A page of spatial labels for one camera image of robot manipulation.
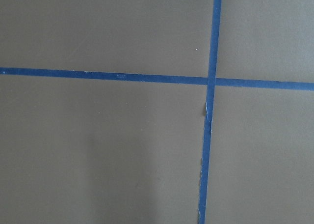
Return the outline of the brown paper table mat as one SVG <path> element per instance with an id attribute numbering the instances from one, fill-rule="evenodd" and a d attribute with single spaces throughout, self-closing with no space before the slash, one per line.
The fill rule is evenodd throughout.
<path id="1" fill-rule="evenodd" d="M 314 0 L 0 0 L 3 224 L 311 224 Z"/>

